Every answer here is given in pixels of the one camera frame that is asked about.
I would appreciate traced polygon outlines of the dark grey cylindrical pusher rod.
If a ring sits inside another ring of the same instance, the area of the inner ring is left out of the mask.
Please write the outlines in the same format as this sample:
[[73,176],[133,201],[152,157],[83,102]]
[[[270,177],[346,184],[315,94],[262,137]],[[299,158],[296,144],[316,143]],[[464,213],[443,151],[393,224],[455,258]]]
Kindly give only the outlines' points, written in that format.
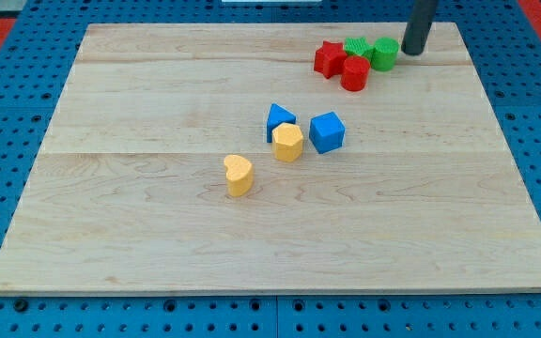
[[404,32],[401,50],[407,55],[420,55],[425,50],[439,0],[415,0]]

